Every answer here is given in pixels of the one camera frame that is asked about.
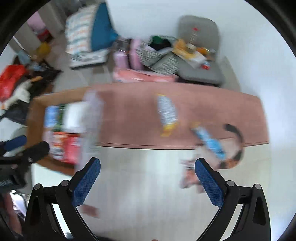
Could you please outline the person's hand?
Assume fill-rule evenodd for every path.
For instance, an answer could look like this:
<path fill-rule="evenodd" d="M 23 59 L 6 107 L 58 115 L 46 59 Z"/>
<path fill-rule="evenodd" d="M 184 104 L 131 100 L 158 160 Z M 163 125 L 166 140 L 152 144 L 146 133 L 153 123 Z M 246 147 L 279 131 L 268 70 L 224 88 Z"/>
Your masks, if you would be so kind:
<path fill-rule="evenodd" d="M 13 201 L 9 193 L 5 193 L 2 195 L 4 200 L 4 208 L 8 215 L 8 224 L 9 227 L 17 234 L 22 234 L 22 227 L 20 224 L 20 221 L 18 219 L 17 214 L 14 211 L 13 208 Z"/>

